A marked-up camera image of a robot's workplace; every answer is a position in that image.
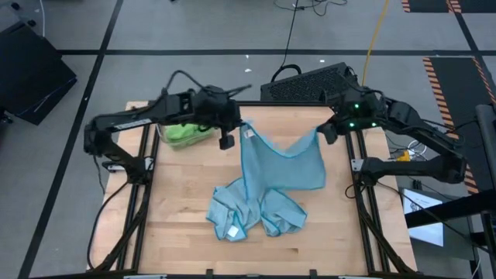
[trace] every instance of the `floor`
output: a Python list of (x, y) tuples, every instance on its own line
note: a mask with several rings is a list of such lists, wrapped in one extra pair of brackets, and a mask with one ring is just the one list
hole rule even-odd
[[(6, 2), (0, 0), (0, 28), (16, 21), (2, 5)], [(39, 2), (19, 3), (24, 7), (20, 16), (35, 19), (39, 24), (34, 29), (41, 34)], [(18, 277), (49, 191), (58, 186), (30, 276), (78, 273), (86, 267), (85, 250), (102, 192), (95, 165), (82, 149), (83, 126), (74, 125), (74, 120), (81, 121), (82, 117), (84, 124), (94, 115), (122, 110), (128, 101), (156, 98), (177, 69), (200, 82), (224, 88), (253, 84), (237, 98), (258, 100), (259, 86), (281, 65), (292, 17), (290, 11), (278, 9), (268, 0), (43, 3), (46, 38), (67, 54), (63, 60), (77, 74), (78, 82), (39, 126), (16, 119), (0, 132), (0, 219), (6, 224), (0, 226), (3, 278)], [(291, 3), (279, 0), (280, 5), (291, 7)], [(330, 5), (324, 17), (311, 9), (298, 12), (290, 49), (302, 51), (288, 56), (287, 63), (310, 71), (344, 61), (361, 77), (364, 50), (381, 8), (381, 1), (349, 0), (346, 6)], [(112, 13), (116, 21), (111, 20)], [(480, 50), (496, 50), (496, 14), (463, 14), (463, 19)], [(115, 28), (107, 32), (109, 22), (115, 23)], [(455, 15), (407, 13), (399, 1), (392, 1), (375, 49), (404, 51), (373, 55), (367, 85), (410, 103), (423, 118), (441, 121), (422, 54), (415, 51), (470, 50)], [(139, 51), (107, 51), (103, 56), (104, 50)], [(496, 56), (484, 57), (484, 62), (495, 75)], [(88, 83), (91, 74), (98, 74), (94, 86)], [(190, 87), (180, 77), (171, 91)], [(395, 135), (391, 139), (400, 144), (409, 142)], [(446, 194), (467, 194), (463, 185), (425, 182)], [(408, 187), (411, 182), (398, 179), (398, 183)], [(414, 250), (419, 270), (427, 274), (470, 276), (465, 260), (435, 258), (422, 243), (414, 244)], [(484, 262), (481, 266), (489, 270)]]

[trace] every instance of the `orange and black hazard tape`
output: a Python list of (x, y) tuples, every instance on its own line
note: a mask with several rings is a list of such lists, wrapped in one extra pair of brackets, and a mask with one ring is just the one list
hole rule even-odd
[[(429, 77), (432, 93), (434, 94), (434, 98), (436, 98), (437, 106), (439, 107), (439, 111), (441, 112), (441, 117), (443, 118), (444, 124), (454, 128), (455, 124), (453, 123), (450, 109), (446, 104), (446, 99), (444, 98), (443, 90), (441, 90), (441, 84), (437, 79), (436, 72), (434, 71), (434, 67), (432, 66), (432, 62), (428, 57), (424, 57), (422, 58), (422, 60), (424, 62), (425, 71), (427, 71), (427, 76)], [(447, 133), (446, 135), (456, 140), (460, 138), (456, 133)], [(468, 165), (467, 171), (465, 173), (465, 185), (467, 186), (467, 190), (471, 194), (476, 194), (479, 192), (479, 190), (477, 190), (477, 184), (474, 180), (474, 175), (472, 174), (470, 166)]]
[(479, 64), (479, 61), (477, 61), (477, 58), (472, 58), (472, 60), (475, 63), (475, 67), (477, 68), (477, 71), (479, 72), (480, 78), (482, 78), (482, 82), (484, 82), (484, 86), (486, 87), (487, 93), (489, 94), (489, 97), (491, 98), (491, 102), (493, 104), (496, 104), (496, 98), (493, 94), (493, 91), (491, 90), (491, 86), (489, 86), (489, 82), (487, 81), (486, 75), (484, 74), (484, 71), (482, 70), (481, 65)]
[(462, 7), (458, 0), (446, 0), (446, 4), (448, 5), (449, 12), (462, 12)]
[(401, 4), (403, 5), (403, 11), (410, 12), (410, 2), (408, 0), (401, 0)]

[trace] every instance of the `metal bracket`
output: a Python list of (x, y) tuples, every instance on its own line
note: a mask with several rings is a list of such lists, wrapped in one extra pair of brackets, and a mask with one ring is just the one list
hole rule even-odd
[[(152, 157), (145, 158), (145, 169), (151, 171), (154, 166), (150, 166), (153, 163)], [(112, 161), (106, 161), (102, 163), (102, 167), (104, 167), (109, 173), (115, 173), (116, 171), (124, 171), (124, 167), (119, 164), (116, 164)]]
[(353, 172), (358, 172), (362, 170), (363, 160), (361, 159), (352, 159), (351, 160), (351, 170)]

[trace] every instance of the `white label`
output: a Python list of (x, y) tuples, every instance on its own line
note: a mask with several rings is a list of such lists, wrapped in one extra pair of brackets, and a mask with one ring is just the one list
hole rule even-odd
[(253, 132), (253, 130), (251, 129), (248, 129), (246, 132), (245, 132), (245, 138), (249, 138), (249, 137), (252, 137), (252, 136), (255, 136), (255, 133)]
[(131, 123), (125, 123), (125, 124), (121, 124), (121, 125), (115, 125), (114, 127), (118, 130), (122, 130), (122, 129), (129, 129), (129, 128), (133, 128), (133, 127), (136, 127), (136, 126), (141, 126), (141, 125), (145, 125), (145, 124), (148, 124), (148, 123), (151, 123), (152, 121), (150, 119), (143, 119), (143, 120), (138, 120), (138, 121), (135, 121), (135, 122), (131, 122)]
[(229, 236), (231, 236), (231, 237), (236, 237), (236, 235), (238, 234), (238, 232), (239, 232), (239, 229), (238, 228), (236, 228), (235, 226), (231, 226), (229, 228), (229, 231), (227, 231), (227, 234)]

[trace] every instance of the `black cable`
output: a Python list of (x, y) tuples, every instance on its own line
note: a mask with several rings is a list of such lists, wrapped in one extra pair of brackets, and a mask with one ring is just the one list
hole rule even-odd
[[(350, 188), (352, 188), (352, 186), (353, 186), (353, 184), (351, 184), (350, 186), (346, 187), (346, 190), (344, 191), (344, 195), (345, 195), (347, 198), (349, 198), (349, 199), (357, 198), (357, 195), (354, 195), (353, 197), (352, 197), (352, 196), (350, 196), (350, 195), (348, 195), (348, 190), (349, 190)], [(360, 194), (362, 194), (362, 193), (363, 193), (363, 190), (365, 190), (365, 187), (366, 187), (365, 185), (364, 185), (364, 186), (362, 186), (362, 188), (360, 189)]]
[(105, 187), (103, 187), (103, 183), (102, 183), (102, 170), (100, 170), (100, 165), (98, 164), (95, 155), (93, 155), (93, 162), (95, 163), (96, 171), (98, 172), (98, 183), (100, 184), (100, 188), (102, 189), (103, 195), (105, 195)]
[(93, 244), (93, 237), (95, 237), (95, 231), (96, 231), (96, 227), (97, 227), (97, 224), (98, 224), (98, 220), (100, 219), (100, 215), (101, 213), (103, 212), (103, 209), (105, 208), (105, 206), (107, 206), (107, 204), (120, 192), (124, 189), (124, 187), (128, 184), (128, 181), (124, 182), (124, 184), (119, 187), (117, 189), (117, 191), (115, 191), (112, 195), (110, 195), (110, 197), (108, 197), (105, 202), (103, 203), (103, 205), (100, 207), (100, 209), (98, 210), (98, 213), (96, 215), (96, 218), (95, 218), (95, 222), (93, 223), (93, 229), (91, 229), (91, 235), (90, 235), (90, 240), (89, 240), (89, 243), (88, 243), (88, 248), (86, 250), (86, 261), (88, 263), (88, 266), (90, 267), (90, 270), (93, 270), (95, 269), (95, 267), (93, 267), (93, 264), (91, 263), (91, 245)]
[(295, 24), (295, 17), (296, 17), (296, 11), (298, 7), (298, 2), (299, 0), (296, 0), (296, 5), (293, 11), (293, 19), (291, 20), (291, 28), (289, 29), (289, 36), (288, 36), (288, 43), (286, 43), (286, 50), (284, 51), (284, 59), (282, 60), (282, 64), (279, 67), (280, 69), (284, 66), (284, 63), (286, 63), (286, 57), (288, 56), (288, 50), (289, 50), (289, 42), (291, 41), (291, 34), (293, 33), (293, 25)]
[[(317, 5), (314, 5), (314, 2), (318, 2), (318, 4), (317, 4), (317, 5), (319, 5), (320, 3), (324, 3), (324, 2), (325, 2), (324, 13), (319, 14), (319, 13), (317, 12), (317, 10), (315, 9), (315, 7), (316, 7)], [(327, 6), (328, 6), (329, 4), (333, 4), (333, 5), (346, 5), (346, 4), (348, 4), (348, 0), (343, 0), (343, 2), (342, 2), (342, 3), (336, 3), (336, 2), (332, 2), (332, 1), (328, 1), (328, 0), (312, 0), (312, 9), (313, 9), (313, 12), (314, 12), (317, 16), (321, 16), (321, 17), (322, 17), (322, 16), (325, 16), (325, 15), (326, 15), (326, 13), (327, 13)]]
[(433, 214), (432, 212), (430, 212), (427, 208), (423, 208), (421, 205), (419, 205), (417, 202), (413, 201), (411, 198), (409, 198), (408, 196), (404, 195), (403, 193), (401, 193), (400, 191), (396, 190), (395, 188), (391, 187), (391, 186), (388, 186), (386, 184), (382, 184), (381, 182), (377, 182), (377, 184), (379, 184), (380, 186), (384, 187), (384, 188), (388, 188), (392, 191), (395, 191), (396, 193), (398, 193), (398, 195), (400, 195), (400, 197), (403, 197), (403, 198), (406, 198), (408, 199), (412, 204), (414, 205), (417, 205), (422, 211), (424, 211), (425, 213), (427, 213), (429, 216), (431, 216), (432, 218), (434, 218), (437, 222), (440, 222), (442, 223), (446, 228), (448, 229), (451, 229), (454, 233), (456, 233), (458, 236), (462, 237), (465, 241), (467, 241), (470, 245), (472, 245), (473, 247), (476, 247), (476, 248), (479, 248), (481, 250), (483, 250), (484, 252), (488, 253), (488, 254), (491, 254), (491, 251), (489, 251), (488, 249), (486, 248), (483, 248), (482, 246), (480, 246), (479, 244), (473, 242), (472, 240), (468, 239), (464, 234), (462, 234), (460, 231), (458, 231), (457, 229), (453, 228), (452, 226), (446, 224), (446, 222), (444, 222), (443, 220), (441, 220), (441, 218), (439, 218), (438, 216), (436, 216), (435, 214)]
[[(323, 14), (319, 14), (316, 10), (315, 10), (315, 7), (322, 4), (322, 3), (325, 3), (325, 8), (324, 8), (324, 13)], [(313, 8), (313, 12), (317, 15), (317, 16), (325, 16), (326, 13), (327, 13), (327, 5), (329, 4), (334, 4), (334, 5), (346, 5), (348, 4), (348, 0), (343, 0), (343, 2), (341, 3), (338, 3), (338, 2), (332, 2), (330, 0), (312, 0), (312, 4), (311, 5), (303, 5), (303, 6), (295, 6), (294, 8), (288, 8), (288, 7), (283, 7), (281, 5), (278, 4), (278, 0), (274, 0), (273, 1), (273, 4), (278, 7), (279, 9), (285, 9), (285, 10), (288, 10), (288, 11), (304, 11), (305, 9), (309, 9), (309, 8)]]
[(169, 90), (172, 81), (176, 77), (177, 74), (183, 74), (186, 78), (188, 78), (190, 81), (193, 81), (194, 84), (196, 84), (198, 87), (201, 89), (205, 89), (205, 86), (203, 86), (201, 83), (199, 83), (197, 80), (195, 80), (190, 74), (186, 73), (183, 70), (176, 70), (172, 75), (169, 77), (169, 81), (167, 82), (167, 85), (165, 85), (165, 89)]
[[(397, 144), (396, 142), (394, 142), (394, 141), (393, 141), (393, 140), (392, 140), (392, 139), (391, 139), (391, 138), (387, 135), (387, 133), (385, 133), (384, 135), (386, 135), (386, 138), (387, 138), (387, 139), (388, 139), (388, 140), (389, 140), (392, 144), (394, 144), (395, 146), (401, 147), (401, 148), (396, 148), (396, 149), (394, 150), (394, 152), (398, 152), (398, 151), (400, 151), (400, 150), (408, 150), (408, 147), (406, 147), (406, 146), (404, 146), (404, 145), (401, 145), (401, 144)], [(417, 140), (417, 143), (416, 143), (416, 144), (414, 144), (412, 147), (410, 147), (410, 149), (416, 148), (416, 147), (417, 147), (417, 146), (419, 146), (419, 145), (420, 145), (420, 142)]]
[(279, 9), (285, 9), (285, 10), (292, 11), (292, 12), (294, 12), (295, 10), (296, 10), (296, 11), (304, 11), (306, 8), (311, 8), (311, 7), (313, 7), (313, 5), (308, 5), (308, 6), (296, 6), (296, 7), (294, 7), (294, 8), (287, 8), (287, 7), (280, 6), (280, 5), (278, 4), (278, 2), (279, 2), (279, 0), (274, 0), (274, 1), (273, 1), (273, 4), (274, 4), (276, 7), (278, 7)]

